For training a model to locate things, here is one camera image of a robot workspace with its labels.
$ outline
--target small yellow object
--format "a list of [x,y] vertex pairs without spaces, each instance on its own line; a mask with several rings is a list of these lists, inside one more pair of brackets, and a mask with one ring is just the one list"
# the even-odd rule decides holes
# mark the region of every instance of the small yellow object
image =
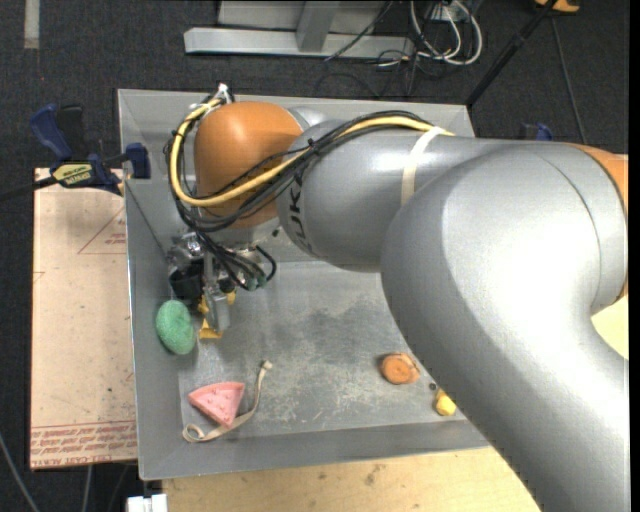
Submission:
[[[543,6],[546,3],[546,1],[547,0],[536,0],[536,3],[540,6]],[[580,2],[578,0],[559,0],[552,7],[552,9],[554,11],[573,13],[573,12],[577,12],[578,9],[580,9]]]
[[209,322],[207,319],[202,320],[202,327],[200,328],[200,332],[198,336],[201,340],[218,340],[222,338],[222,331],[216,331],[209,326]]
[[453,403],[453,400],[449,398],[449,395],[442,391],[442,389],[439,389],[436,393],[434,408],[440,416],[453,416],[457,406]]
[[[198,304],[198,311],[200,311],[200,313],[202,313],[203,315],[206,315],[209,312],[209,307],[207,306],[207,301],[205,300],[204,295],[202,296],[202,298],[200,299],[200,303]],[[222,338],[222,331],[216,331],[215,329],[212,329],[209,325],[209,322],[207,322],[207,319],[203,318],[202,327],[200,328],[198,337],[201,340],[218,340]]]
[[204,295],[200,297],[200,302],[198,303],[198,311],[203,315],[206,315],[209,312],[209,307],[207,306],[207,301],[204,298]]

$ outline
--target yellow clamp label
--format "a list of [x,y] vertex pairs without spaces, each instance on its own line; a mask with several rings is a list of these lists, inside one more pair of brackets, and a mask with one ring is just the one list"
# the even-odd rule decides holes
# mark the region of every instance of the yellow clamp label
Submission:
[[79,162],[62,164],[53,171],[53,177],[57,181],[62,182],[67,186],[71,186],[75,183],[91,178],[91,164]]

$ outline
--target yellow cable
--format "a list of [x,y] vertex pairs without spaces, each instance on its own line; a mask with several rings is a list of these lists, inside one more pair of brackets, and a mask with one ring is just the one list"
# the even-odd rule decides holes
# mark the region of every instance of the yellow cable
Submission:
[[[196,109],[193,112],[191,112],[191,114],[189,114],[185,118],[185,120],[182,122],[182,124],[180,125],[180,127],[176,132],[176,137],[173,140],[173,145],[171,148],[171,155],[169,159],[171,185],[173,187],[173,190],[176,193],[176,196],[178,196],[179,199],[181,199],[187,204],[190,204],[192,206],[196,206],[199,208],[208,208],[208,207],[217,206],[219,204],[225,203],[226,201],[234,199],[239,195],[262,185],[263,183],[266,183],[271,178],[277,176],[287,166],[291,165],[293,162],[295,162],[297,159],[299,159],[300,157],[302,157],[303,155],[305,155],[311,150],[311,148],[303,149],[300,153],[298,153],[293,158],[290,158],[286,162],[281,163],[280,165],[274,167],[273,169],[261,174],[260,176],[255,177],[251,181],[243,183],[242,185],[239,185],[223,194],[207,197],[205,199],[195,199],[193,197],[189,197],[187,194],[184,193],[184,191],[180,187],[180,183],[178,180],[178,153],[179,153],[178,150],[181,144],[181,141],[178,139],[178,137],[184,137],[184,134],[187,128],[209,108],[210,107],[207,105],[200,107],[199,109]],[[349,135],[359,130],[370,128],[373,126],[381,126],[381,125],[402,126],[405,128],[411,128],[413,130],[418,130],[422,132],[429,131],[430,129],[433,128],[433,125],[429,123],[415,121],[413,119],[407,119],[401,116],[389,116],[389,117],[381,117],[377,119],[369,119],[367,121],[362,121],[360,123],[357,123],[352,127],[348,128],[347,130],[345,130],[344,132],[342,132],[340,135],[338,135],[336,139],[338,140],[341,137],[344,137],[345,135]],[[453,134],[451,132],[445,131],[444,135],[453,135]]]

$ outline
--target orange object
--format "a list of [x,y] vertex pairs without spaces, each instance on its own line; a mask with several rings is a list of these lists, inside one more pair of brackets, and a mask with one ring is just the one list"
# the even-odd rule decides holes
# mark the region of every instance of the orange object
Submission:
[[418,363],[404,352],[386,356],[380,364],[380,372],[391,384],[411,384],[420,378]]
[[[538,6],[542,7],[547,3],[547,0],[536,0]],[[553,6],[554,11],[560,11],[565,13],[575,13],[580,9],[579,0],[558,0],[556,5]]]
[[[267,157],[289,150],[301,134],[302,128],[289,111],[273,103],[230,103],[206,115],[200,122],[194,142],[198,196],[218,192]],[[281,162],[282,158],[274,159],[261,172]],[[242,194],[205,211],[213,215],[229,215],[245,199]],[[276,215],[275,202],[272,202],[255,215],[237,220],[232,227],[252,227]]]
[[[615,155],[602,149],[591,146],[583,146],[581,144],[573,144],[581,151],[584,151],[591,158],[600,164],[600,166],[609,174],[611,180],[615,183],[620,199],[624,205],[624,211],[629,215],[629,161],[626,157]],[[629,293],[629,280],[625,280],[624,287],[620,292],[620,297],[624,297]]]

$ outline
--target tan rope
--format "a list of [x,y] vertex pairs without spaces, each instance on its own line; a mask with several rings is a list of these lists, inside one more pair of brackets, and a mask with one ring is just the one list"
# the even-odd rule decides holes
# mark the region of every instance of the tan rope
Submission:
[[242,416],[238,416],[233,420],[231,427],[227,428],[220,425],[218,428],[211,430],[208,434],[205,434],[204,431],[194,425],[193,423],[189,423],[182,430],[182,437],[184,437],[190,443],[204,443],[205,441],[211,441],[212,439],[216,439],[231,430],[238,428],[240,425],[243,425],[247,421],[251,419],[253,414],[256,412],[258,408],[258,404],[260,403],[260,391],[262,390],[262,379],[264,379],[267,370],[270,370],[273,365],[269,361],[264,361],[262,363],[262,367],[260,368],[260,372],[258,373],[258,378],[256,379],[255,392],[253,397],[253,407],[251,410]]

